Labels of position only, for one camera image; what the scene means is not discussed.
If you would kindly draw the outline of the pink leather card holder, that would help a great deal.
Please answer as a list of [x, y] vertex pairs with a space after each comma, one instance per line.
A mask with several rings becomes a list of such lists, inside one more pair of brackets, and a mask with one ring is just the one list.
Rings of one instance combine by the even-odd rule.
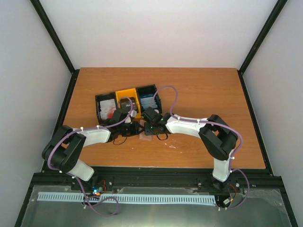
[[145, 141], [152, 141], [152, 136], [151, 135], [140, 134], [139, 139], [140, 140], [145, 140]]

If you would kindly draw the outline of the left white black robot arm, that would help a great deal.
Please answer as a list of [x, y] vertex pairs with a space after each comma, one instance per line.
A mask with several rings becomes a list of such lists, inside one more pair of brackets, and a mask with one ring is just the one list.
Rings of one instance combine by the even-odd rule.
[[112, 118], [95, 127], [73, 129], [63, 125], [44, 148], [42, 158], [50, 169], [77, 177], [87, 190], [94, 190], [98, 186], [98, 178], [94, 176], [94, 169], [80, 160], [82, 149], [112, 142], [118, 136], [127, 136], [131, 131], [128, 127], [135, 126], [132, 120], [136, 115], [135, 110], [118, 108]]

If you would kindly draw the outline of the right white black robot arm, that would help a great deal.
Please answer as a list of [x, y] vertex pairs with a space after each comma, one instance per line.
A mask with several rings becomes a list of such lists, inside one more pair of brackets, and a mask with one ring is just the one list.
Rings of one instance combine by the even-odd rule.
[[184, 134], [200, 138], [208, 153], [214, 159], [213, 179], [224, 183], [229, 178], [231, 160], [240, 134], [229, 127], [218, 115], [209, 118], [188, 118], [177, 114], [161, 115], [151, 107], [141, 114], [146, 121], [145, 133], [159, 136], [160, 134]]

